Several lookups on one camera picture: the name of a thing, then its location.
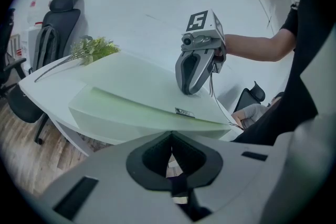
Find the headrest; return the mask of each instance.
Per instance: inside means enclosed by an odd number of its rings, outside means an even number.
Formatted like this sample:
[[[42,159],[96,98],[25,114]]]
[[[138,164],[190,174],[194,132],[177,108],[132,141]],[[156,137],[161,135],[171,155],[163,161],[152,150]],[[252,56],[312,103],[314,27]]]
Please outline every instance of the headrest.
[[[66,12],[74,8],[77,0],[52,0],[50,10],[52,12]]]

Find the black strip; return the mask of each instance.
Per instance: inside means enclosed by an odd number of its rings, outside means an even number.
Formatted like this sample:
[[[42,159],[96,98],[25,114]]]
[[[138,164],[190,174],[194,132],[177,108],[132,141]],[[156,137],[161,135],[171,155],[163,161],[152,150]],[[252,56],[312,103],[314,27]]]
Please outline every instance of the black strip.
[[[187,186],[187,176],[185,173],[179,176],[168,177],[172,183],[172,197],[187,197],[188,196],[188,186]]]
[[[58,203],[58,205],[55,206],[54,211],[61,216],[72,220],[97,183],[97,179],[86,176],[83,177]]]
[[[267,155],[254,153],[254,152],[250,152],[250,151],[243,152],[242,156],[248,157],[248,158],[251,158],[251,159],[257,159],[257,160],[263,161],[263,162],[267,159]]]
[[[211,211],[206,207],[199,205],[195,193],[189,191],[188,194],[188,204],[187,204],[187,214],[193,222],[199,221],[200,219],[211,215]]]
[[[165,178],[172,153],[187,177],[187,189],[210,185],[223,167],[223,159],[218,152],[172,131],[135,148],[127,157],[126,169],[133,180],[145,189],[175,194],[179,190],[175,191],[172,181]]]

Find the camera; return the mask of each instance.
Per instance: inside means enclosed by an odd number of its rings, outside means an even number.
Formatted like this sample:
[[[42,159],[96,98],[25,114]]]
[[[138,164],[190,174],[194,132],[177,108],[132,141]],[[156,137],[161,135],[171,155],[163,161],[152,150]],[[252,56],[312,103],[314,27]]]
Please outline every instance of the camera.
[[[190,45],[192,43],[192,40],[194,39],[194,37],[191,34],[185,34],[182,37],[182,42],[184,45]]]

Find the black chair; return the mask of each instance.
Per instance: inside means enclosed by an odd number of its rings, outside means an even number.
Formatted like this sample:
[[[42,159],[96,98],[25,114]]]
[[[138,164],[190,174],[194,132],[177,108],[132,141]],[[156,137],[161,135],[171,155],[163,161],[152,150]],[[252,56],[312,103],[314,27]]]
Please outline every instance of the black chair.
[[[59,34],[57,59],[63,57],[64,49],[68,38],[80,15],[80,10],[74,9],[76,1],[77,0],[52,0],[52,2],[50,3],[50,11],[45,15],[43,19],[42,27],[45,27],[47,25],[52,26]],[[45,57],[43,61],[43,66],[49,63],[50,58]],[[34,123],[42,116],[42,119],[37,129],[37,133],[34,137],[34,141],[37,144],[41,145],[43,141],[41,138],[39,138],[39,135],[47,120],[49,119],[48,115],[44,113],[38,106],[36,106],[21,91],[19,85],[16,85],[14,87],[14,89],[8,94],[7,99],[12,111],[25,122]]]
[[[20,65],[26,59],[20,59],[6,65],[7,47],[14,26],[14,10],[15,9],[11,8],[7,11],[4,21],[0,25],[0,99],[6,97],[8,90],[16,85],[16,83],[14,83],[5,86],[12,69],[16,69],[20,78],[25,76]]]
[[[266,95],[263,89],[254,82],[254,87],[249,90],[245,88],[241,93],[235,111],[241,110],[251,104],[260,104],[265,99]]]

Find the white table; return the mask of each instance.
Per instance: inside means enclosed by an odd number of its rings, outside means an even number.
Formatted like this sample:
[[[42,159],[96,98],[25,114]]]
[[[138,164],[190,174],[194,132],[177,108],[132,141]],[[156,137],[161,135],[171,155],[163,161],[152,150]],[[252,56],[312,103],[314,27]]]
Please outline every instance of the white table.
[[[69,102],[86,86],[85,83],[77,79],[80,69],[83,68],[79,60],[73,60],[56,67],[36,83],[34,82],[40,74],[64,59],[62,58],[50,63],[21,80],[19,82],[21,90],[49,116],[62,135],[85,155],[88,156],[93,151],[81,139],[78,133],[113,145],[125,142],[114,139],[113,134],[110,133],[107,133],[106,136],[101,136],[81,130],[70,113],[68,108]],[[222,105],[220,106],[226,117],[231,122],[235,122],[230,113]],[[241,132],[239,128],[232,126],[232,130],[224,135],[221,140],[230,141]]]

